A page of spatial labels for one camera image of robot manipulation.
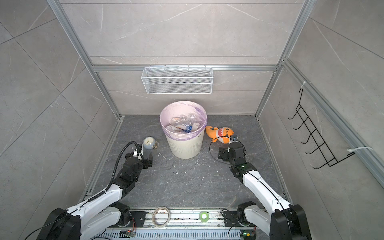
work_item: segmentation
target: wire basket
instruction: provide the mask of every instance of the wire basket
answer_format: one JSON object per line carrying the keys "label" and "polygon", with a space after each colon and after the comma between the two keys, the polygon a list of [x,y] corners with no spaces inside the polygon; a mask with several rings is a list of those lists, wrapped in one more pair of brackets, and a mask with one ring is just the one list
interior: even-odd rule
{"label": "wire basket", "polygon": [[148,94],[212,93],[211,67],[146,67],[141,79]]}

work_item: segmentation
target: black hook rack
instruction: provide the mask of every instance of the black hook rack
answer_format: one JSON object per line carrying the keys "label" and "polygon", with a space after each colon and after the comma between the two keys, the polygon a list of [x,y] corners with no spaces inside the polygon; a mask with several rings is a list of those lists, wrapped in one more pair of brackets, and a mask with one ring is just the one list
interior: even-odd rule
{"label": "black hook rack", "polygon": [[[312,153],[314,153],[316,150],[319,150],[319,151],[321,152],[321,154],[322,154],[322,156],[323,156],[323,158],[324,158],[324,160],[325,160],[325,163],[324,163],[323,165],[321,165],[320,167],[313,167],[313,168],[314,168],[314,169],[319,169],[319,168],[324,167],[324,166],[327,165],[327,164],[328,164],[328,166],[332,167],[333,165],[338,164],[339,162],[341,162],[341,161],[343,161],[343,160],[345,160],[345,159],[351,157],[352,155],[354,155],[355,153],[354,153],[354,152],[351,152],[351,153],[347,154],[347,156],[346,156],[345,158],[343,158],[342,160],[337,160],[337,159],[336,159],[336,157],[333,155],[333,152],[332,152],[331,149],[328,147],[328,144],[325,142],[323,136],[321,135],[321,133],[319,132],[319,130],[317,129],[317,127],[313,124],[311,118],[308,116],[308,114],[306,113],[306,111],[304,110],[304,108],[303,108],[303,107],[301,106],[301,104],[300,104],[300,102],[301,102],[301,97],[303,96],[303,89],[302,89],[302,88],[300,88],[300,90],[299,90],[299,94],[300,94],[300,100],[299,100],[299,104],[298,104],[297,107],[295,108],[296,113],[293,115],[293,117],[288,118],[288,119],[291,120],[291,119],[293,119],[296,115],[298,115],[298,116],[300,117],[300,119],[303,121],[303,123],[302,123],[298,128],[293,128],[293,129],[294,129],[294,130],[298,130],[299,128],[301,128],[301,127],[304,125],[304,126],[307,128],[308,132],[310,133],[310,135],[308,136],[307,141],[306,141],[306,142],[301,142],[302,144],[306,144],[306,143],[308,143],[308,141],[309,141],[309,139],[310,139],[311,137],[312,137],[312,139],[314,140],[314,142],[315,142],[317,148],[315,148],[315,150],[313,150],[312,152],[306,152],[306,154],[312,154]],[[305,113],[306,117],[303,117],[302,115],[300,115],[300,113],[299,113],[299,110],[300,110],[300,109],[303,110],[303,112]],[[314,126],[314,130],[313,130],[313,131],[311,131],[311,130],[309,129],[309,127],[307,126],[307,124],[305,123],[307,120],[309,120],[309,121],[312,123],[312,125]],[[319,145],[319,143],[316,141],[316,139],[313,137],[313,134],[314,134],[315,132],[317,132],[317,133],[319,134],[319,136],[321,137],[322,143],[321,143],[320,145]],[[324,156],[324,153],[323,153],[323,151],[322,151],[321,148],[320,148],[320,147],[323,146],[323,145],[325,145],[325,146],[328,148],[329,152],[332,154],[332,159],[329,160],[329,161],[328,161],[327,158]]]}

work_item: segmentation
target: alarm clock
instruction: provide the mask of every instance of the alarm clock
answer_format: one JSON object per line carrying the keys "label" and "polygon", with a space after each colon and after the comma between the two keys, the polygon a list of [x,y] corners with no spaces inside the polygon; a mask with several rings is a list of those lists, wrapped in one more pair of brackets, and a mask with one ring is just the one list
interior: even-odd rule
{"label": "alarm clock", "polygon": [[148,150],[154,149],[156,145],[156,140],[153,137],[146,137],[143,141],[144,148]]}

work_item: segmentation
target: trash can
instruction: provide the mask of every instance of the trash can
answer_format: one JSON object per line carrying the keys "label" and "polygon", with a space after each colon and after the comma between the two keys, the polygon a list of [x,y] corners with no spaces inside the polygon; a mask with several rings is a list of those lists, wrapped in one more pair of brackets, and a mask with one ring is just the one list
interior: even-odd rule
{"label": "trash can", "polygon": [[[190,133],[174,133],[166,129],[166,127],[169,126],[169,120],[171,118],[190,113],[198,116],[202,122],[196,131]],[[160,123],[169,147],[176,157],[189,159],[200,152],[203,143],[204,129],[207,125],[207,113],[201,105],[190,101],[171,103],[161,111]]]}

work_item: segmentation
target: marble tile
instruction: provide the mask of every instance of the marble tile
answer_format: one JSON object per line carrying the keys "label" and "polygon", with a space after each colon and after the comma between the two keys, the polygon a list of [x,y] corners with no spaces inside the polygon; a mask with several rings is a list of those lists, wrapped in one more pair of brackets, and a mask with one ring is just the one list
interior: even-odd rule
{"label": "marble tile", "polygon": [[57,19],[16,40],[60,92],[85,68]]}
{"label": "marble tile", "polygon": [[82,71],[63,91],[63,96],[87,124],[91,123],[104,102],[104,96],[87,70]]}
{"label": "marble tile", "polygon": [[8,41],[11,38],[12,38],[12,36],[5,29],[5,27],[0,23],[0,43]]}
{"label": "marble tile", "polygon": [[160,114],[168,104],[181,100],[200,104],[210,115],[254,115],[264,91],[213,91],[211,94],[147,94],[145,91],[109,93],[122,115]]}
{"label": "marble tile", "polygon": [[304,0],[60,0],[61,3],[124,3],[124,4],[174,4],[174,3],[303,3]]}
{"label": "marble tile", "polygon": [[293,4],[64,4],[90,56],[279,56]]}
{"label": "marble tile", "polygon": [[[110,91],[145,91],[140,71],[103,71],[100,76]],[[265,90],[271,71],[215,71],[213,91]]]}
{"label": "marble tile", "polygon": [[59,96],[15,40],[0,45],[0,155]]}
{"label": "marble tile", "polygon": [[306,213],[312,237],[341,240],[301,156],[270,100],[260,116],[260,123],[293,203],[299,204]]}
{"label": "marble tile", "polygon": [[0,157],[1,239],[21,234],[87,127],[59,96]]}
{"label": "marble tile", "polygon": [[280,56],[90,58],[93,64],[277,64]]}
{"label": "marble tile", "polygon": [[55,18],[46,0],[0,1],[0,22],[13,37]]}
{"label": "marble tile", "polygon": [[[254,164],[271,187],[282,194],[254,116],[208,116],[208,124],[232,128],[247,149],[247,161]],[[152,151],[153,167],[143,169],[132,192],[121,200],[123,203],[135,208],[160,205],[189,208],[235,207],[250,200],[259,202],[249,189],[233,177],[227,166],[212,159],[208,151],[211,138],[208,136],[204,136],[202,149],[196,157],[188,160],[175,157],[160,126],[159,116],[125,116],[98,179],[99,188],[109,182],[111,166],[124,145],[128,141],[141,142],[146,136],[159,140],[158,148]],[[221,145],[219,142],[212,144],[214,156],[217,156]]]}
{"label": "marble tile", "polygon": [[115,123],[116,117],[107,102],[104,101],[89,126],[100,140],[106,144]]}
{"label": "marble tile", "polygon": [[[288,72],[283,71],[270,99],[287,128],[341,238],[380,239],[381,230],[384,228],[384,223],[380,219],[384,210],[379,205],[380,199],[384,197],[384,190],[357,156],[352,156],[332,167],[313,169],[324,164],[324,158],[319,150],[310,155],[305,154],[315,150],[316,144],[312,138],[307,144],[302,144],[301,142],[305,142],[309,136],[308,130],[305,126],[299,130],[293,129],[301,124],[298,116],[292,120],[288,119],[294,115],[294,109],[298,104],[300,98],[298,89],[300,84]],[[349,149],[348,144],[305,92],[301,97],[301,105],[319,129],[332,154],[338,160],[345,158],[349,153],[346,151]],[[322,143],[317,133],[315,133],[315,139]],[[321,150],[328,160],[332,158],[325,147]]]}
{"label": "marble tile", "polygon": [[[89,127],[49,187],[20,239],[45,223],[49,213],[78,203],[104,144]],[[35,239],[39,232],[30,236]]]}
{"label": "marble tile", "polygon": [[311,19],[290,58],[384,159],[384,60]]}
{"label": "marble tile", "polygon": [[319,0],[311,18],[384,58],[381,0]]}

